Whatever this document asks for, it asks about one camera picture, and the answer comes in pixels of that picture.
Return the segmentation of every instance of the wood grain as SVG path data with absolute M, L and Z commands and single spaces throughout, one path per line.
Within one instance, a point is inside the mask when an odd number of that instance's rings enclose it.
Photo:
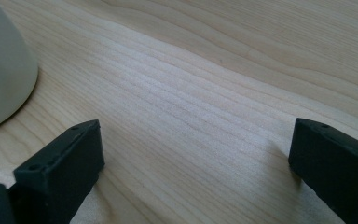
M 341 223 L 287 156 L 297 117 L 358 139 L 358 1 L 0 5 L 40 67 L 0 125 L 1 183 L 99 119 L 106 167 L 72 223 Z

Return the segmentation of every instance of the screw hole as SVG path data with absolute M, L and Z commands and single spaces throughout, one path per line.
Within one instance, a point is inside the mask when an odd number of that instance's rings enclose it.
M 40 167 L 41 166 L 39 164 L 35 164 L 35 165 L 28 167 L 28 170 L 30 170 L 30 171 L 39 170 Z

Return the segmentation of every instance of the light wood surface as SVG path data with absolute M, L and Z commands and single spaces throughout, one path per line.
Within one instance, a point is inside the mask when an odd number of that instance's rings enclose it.
M 72 223 L 341 223 L 287 157 L 297 117 L 358 139 L 358 1 L 0 5 L 40 67 L 0 125 L 0 183 L 99 119 L 106 166 Z

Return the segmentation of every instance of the white object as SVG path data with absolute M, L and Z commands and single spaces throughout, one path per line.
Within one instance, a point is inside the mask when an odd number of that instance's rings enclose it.
M 21 107 L 36 79 L 36 59 L 0 8 L 0 123 Z

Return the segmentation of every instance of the black bracket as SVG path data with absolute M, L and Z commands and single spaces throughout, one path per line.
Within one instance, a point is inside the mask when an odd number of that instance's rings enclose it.
M 346 223 L 358 223 L 358 140 L 326 124 L 297 119 L 290 168 Z
M 0 184 L 0 224 L 69 223 L 104 167 L 100 124 L 78 124 L 14 170 Z

